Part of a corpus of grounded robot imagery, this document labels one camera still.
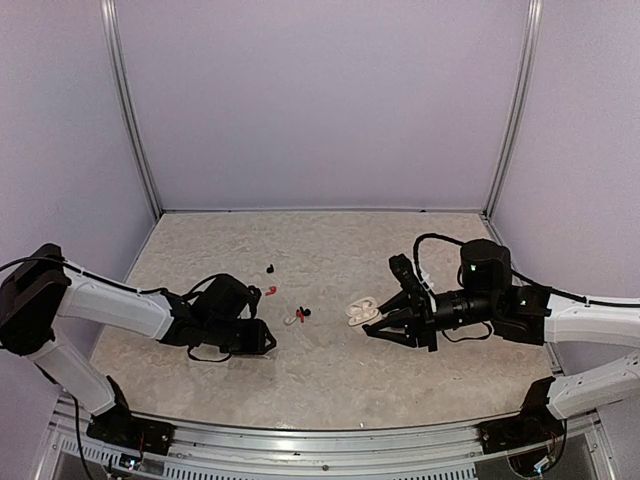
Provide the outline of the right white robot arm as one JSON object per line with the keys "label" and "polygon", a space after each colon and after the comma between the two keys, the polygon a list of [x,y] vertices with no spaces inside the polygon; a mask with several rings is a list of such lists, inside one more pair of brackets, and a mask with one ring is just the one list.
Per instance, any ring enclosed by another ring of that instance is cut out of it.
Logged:
{"label": "right white robot arm", "polygon": [[639,303],[588,297],[539,284],[511,264],[507,247],[488,239],[457,241],[459,289],[437,294],[426,283],[419,250],[433,234],[419,236],[412,255],[390,258],[401,286],[362,327],[373,338],[434,352],[437,337],[449,330],[485,324],[505,341],[545,345],[586,342],[625,346],[631,353],[571,376],[534,382],[513,419],[511,433],[523,444],[535,442],[554,420],[565,420],[639,394]]}

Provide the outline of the white earbud charging case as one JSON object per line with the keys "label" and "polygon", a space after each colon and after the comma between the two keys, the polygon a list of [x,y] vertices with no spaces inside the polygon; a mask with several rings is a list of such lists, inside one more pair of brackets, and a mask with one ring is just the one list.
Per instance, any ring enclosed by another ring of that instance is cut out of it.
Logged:
{"label": "white earbud charging case", "polygon": [[345,314],[348,317],[348,326],[351,328],[375,323],[383,318],[379,304],[373,297],[364,297],[352,302],[346,307]]}

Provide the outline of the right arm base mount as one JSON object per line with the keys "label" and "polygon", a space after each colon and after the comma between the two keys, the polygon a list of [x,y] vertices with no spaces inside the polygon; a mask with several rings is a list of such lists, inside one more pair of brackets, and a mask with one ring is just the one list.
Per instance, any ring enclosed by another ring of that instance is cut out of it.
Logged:
{"label": "right arm base mount", "polygon": [[484,454],[550,441],[566,432],[564,421],[548,410],[546,398],[526,399],[517,414],[481,422],[477,429]]}

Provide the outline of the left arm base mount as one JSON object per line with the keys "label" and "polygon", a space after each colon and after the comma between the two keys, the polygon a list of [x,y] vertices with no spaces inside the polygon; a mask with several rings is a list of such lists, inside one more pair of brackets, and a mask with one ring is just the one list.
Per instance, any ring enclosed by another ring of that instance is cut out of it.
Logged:
{"label": "left arm base mount", "polygon": [[134,415],[119,385],[106,376],[114,393],[114,405],[105,413],[91,415],[87,436],[105,443],[166,456],[175,433],[171,423]]}

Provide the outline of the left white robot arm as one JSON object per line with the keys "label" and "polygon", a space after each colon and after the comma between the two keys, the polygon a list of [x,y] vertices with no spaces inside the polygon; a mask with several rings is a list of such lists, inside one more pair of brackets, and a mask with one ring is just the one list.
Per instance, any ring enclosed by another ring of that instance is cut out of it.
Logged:
{"label": "left white robot arm", "polygon": [[262,356],[277,341],[257,316],[260,290],[217,273],[177,294],[165,287],[139,289],[68,262],[56,244],[4,265],[1,347],[28,358],[70,393],[102,430],[121,445],[140,434],[137,418],[117,383],[55,330],[62,318],[84,319],[130,331],[187,351],[209,345],[223,360]]}

